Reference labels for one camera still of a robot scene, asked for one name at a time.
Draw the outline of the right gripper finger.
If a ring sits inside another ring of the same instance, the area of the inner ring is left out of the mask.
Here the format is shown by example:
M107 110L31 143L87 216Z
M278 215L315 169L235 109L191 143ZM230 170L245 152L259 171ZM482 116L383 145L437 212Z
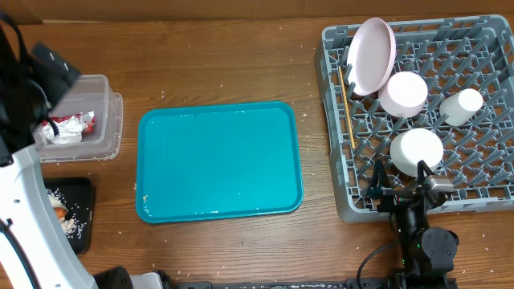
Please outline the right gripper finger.
M383 195L385 190L392 189L386 174L386 168L381 159L375 161L373 176L367 188L368 195Z
M417 163L417 184L419 188L430 188L430 176L433 175L432 170L424 160Z

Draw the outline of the white saucer bowl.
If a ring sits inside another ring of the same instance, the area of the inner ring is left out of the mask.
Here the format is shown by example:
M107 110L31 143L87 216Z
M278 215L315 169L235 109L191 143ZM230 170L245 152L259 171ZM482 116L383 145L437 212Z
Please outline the white saucer bowl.
M402 173L416 177L418 163L424 161L431 170L443 158L443 143L432 131L414 128L396 136L390 146L390 158Z

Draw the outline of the red snack wrapper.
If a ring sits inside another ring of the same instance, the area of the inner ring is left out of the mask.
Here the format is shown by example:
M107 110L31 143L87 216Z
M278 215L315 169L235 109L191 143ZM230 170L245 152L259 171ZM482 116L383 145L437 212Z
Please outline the red snack wrapper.
M96 123L96 117L93 111L80 112L69 116L52 116L51 120L56 124L61 134L65 132L80 133L83 135L92 134Z

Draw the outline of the white tissue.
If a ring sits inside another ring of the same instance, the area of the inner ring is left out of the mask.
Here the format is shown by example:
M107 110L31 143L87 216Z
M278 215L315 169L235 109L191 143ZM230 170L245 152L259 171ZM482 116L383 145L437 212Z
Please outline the white tissue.
M39 135L42 137L43 143L52 143L54 145L68 145L80 143L83 139L83 132L87 128L77 116L72 116L60 122L54 121L58 134L55 134L53 127L50 124L45 124L41 128Z

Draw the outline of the white cup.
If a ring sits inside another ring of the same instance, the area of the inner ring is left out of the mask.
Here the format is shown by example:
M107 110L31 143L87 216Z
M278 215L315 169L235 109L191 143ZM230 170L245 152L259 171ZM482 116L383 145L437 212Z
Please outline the white cup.
M445 99L439 106L439 113L447 115L447 124L460 126L470 120L482 106L483 97L480 92L467 88Z

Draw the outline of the wooden chopstick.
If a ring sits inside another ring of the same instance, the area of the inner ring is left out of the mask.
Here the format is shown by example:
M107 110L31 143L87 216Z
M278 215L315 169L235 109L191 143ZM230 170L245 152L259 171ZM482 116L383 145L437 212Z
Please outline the wooden chopstick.
M339 77L339 82L341 85L343 105L345 108L345 118L346 118L345 123L347 125L351 149L354 150L356 148L356 146L355 146L355 141L354 141L354 137L353 137L352 119L350 116L349 103L348 103L348 98L347 98L347 94L346 94L346 88L345 88L345 82L344 82L343 76L344 75L343 75L341 66L338 66L338 77Z

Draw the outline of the white plate with food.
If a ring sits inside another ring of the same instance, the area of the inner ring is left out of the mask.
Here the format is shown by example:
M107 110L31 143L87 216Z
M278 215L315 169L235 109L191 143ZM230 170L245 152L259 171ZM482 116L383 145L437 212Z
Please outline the white plate with food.
M396 58L392 28L381 18L370 18L357 29L349 46L348 81L353 91L367 96L378 91L390 77Z

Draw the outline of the orange carrot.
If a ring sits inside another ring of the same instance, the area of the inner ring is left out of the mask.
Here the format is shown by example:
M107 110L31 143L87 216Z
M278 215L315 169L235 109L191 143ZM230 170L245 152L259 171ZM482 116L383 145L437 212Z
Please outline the orange carrot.
M65 219L66 216L67 216L67 209L65 207L62 207L62 206L56 206L53 208L57 218L59 220L62 220L62 219Z

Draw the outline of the peanuts and rice scraps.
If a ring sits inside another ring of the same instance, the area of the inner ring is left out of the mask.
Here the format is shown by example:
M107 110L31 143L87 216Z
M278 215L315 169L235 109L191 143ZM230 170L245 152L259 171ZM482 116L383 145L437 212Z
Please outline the peanuts and rice scraps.
M67 209L66 218L62 220L58 219L66 237L70 239L81 239L86 223L80 221L78 214L74 211L74 209L78 209L78 206L74 205L69 209L64 194L59 189L47 189L47 196L52 208L62 206Z

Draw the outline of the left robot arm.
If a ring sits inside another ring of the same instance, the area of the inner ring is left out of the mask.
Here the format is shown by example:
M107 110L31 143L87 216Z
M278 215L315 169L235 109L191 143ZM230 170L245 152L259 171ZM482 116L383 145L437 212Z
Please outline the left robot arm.
M123 267L91 275L71 248L47 197L33 132L80 76L38 43L27 50L1 37L1 264L11 284L29 288L171 288L164 271L130 275Z

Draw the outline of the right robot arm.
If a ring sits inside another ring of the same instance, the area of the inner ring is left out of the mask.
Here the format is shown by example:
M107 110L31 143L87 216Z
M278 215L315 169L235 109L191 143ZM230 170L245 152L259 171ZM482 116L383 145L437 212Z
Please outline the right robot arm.
M377 211L389 215L391 229L398 239L369 254L357 270L359 288L456 288L447 273L454 270L459 237L451 230L432 227L427 212L442 206L454 191L446 177L434 174L425 161L417 163L417 181L412 190L391 187L382 160L375 161L373 176L365 191L380 201ZM382 251L399 246L402 268L383 279L363 279L365 264Z

